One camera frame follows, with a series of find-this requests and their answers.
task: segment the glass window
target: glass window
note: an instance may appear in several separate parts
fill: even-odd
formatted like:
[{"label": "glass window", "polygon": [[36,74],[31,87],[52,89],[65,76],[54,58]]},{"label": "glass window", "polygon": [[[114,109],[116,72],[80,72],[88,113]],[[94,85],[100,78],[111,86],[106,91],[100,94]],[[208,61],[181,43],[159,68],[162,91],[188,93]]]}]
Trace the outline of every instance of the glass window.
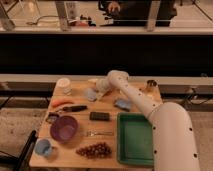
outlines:
[{"label": "glass window", "polygon": [[1,31],[190,33],[213,31],[212,0],[1,0]]}]

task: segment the person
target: person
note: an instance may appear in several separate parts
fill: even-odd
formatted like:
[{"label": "person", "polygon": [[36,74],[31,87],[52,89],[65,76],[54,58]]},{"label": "person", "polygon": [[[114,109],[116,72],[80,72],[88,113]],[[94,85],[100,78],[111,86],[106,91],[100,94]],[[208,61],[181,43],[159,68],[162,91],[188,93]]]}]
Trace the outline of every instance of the person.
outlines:
[{"label": "person", "polygon": [[[169,26],[176,15],[175,0],[162,0],[157,16],[157,26]],[[145,26],[149,17],[150,1],[107,1],[105,10],[114,19],[114,25]]]}]

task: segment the green tray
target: green tray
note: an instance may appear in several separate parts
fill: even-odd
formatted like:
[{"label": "green tray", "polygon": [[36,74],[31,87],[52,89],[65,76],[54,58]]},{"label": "green tray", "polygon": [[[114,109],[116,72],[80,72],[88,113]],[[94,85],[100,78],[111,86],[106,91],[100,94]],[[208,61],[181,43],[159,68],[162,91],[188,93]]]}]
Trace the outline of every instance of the green tray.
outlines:
[{"label": "green tray", "polygon": [[118,162],[154,166],[152,126],[142,114],[119,113],[117,135]]}]

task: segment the purple bowl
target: purple bowl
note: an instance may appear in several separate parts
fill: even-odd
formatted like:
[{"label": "purple bowl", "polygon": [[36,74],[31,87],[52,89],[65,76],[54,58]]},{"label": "purple bowl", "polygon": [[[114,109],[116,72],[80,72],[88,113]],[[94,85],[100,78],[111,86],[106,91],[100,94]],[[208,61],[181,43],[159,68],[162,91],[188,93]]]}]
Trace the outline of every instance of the purple bowl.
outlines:
[{"label": "purple bowl", "polygon": [[50,135],[58,142],[68,142],[76,133],[78,128],[77,120],[72,116],[61,116],[53,122],[50,128]]}]

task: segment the blue cup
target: blue cup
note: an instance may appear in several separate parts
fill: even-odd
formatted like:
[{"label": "blue cup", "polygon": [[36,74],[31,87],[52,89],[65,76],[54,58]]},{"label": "blue cup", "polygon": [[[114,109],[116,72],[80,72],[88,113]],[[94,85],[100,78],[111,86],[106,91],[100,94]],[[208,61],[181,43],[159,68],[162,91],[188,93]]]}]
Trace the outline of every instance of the blue cup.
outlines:
[{"label": "blue cup", "polygon": [[52,153],[52,146],[47,139],[39,140],[35,145],[35,153],[44,157],[50,156]]},{"label": "blue cup", "polygon": [[95,90],[93,90],[92,88],[87,88],[84,91],[85,97],[87,100],[94,102],[97,100],[97,92],[95,92]]}]

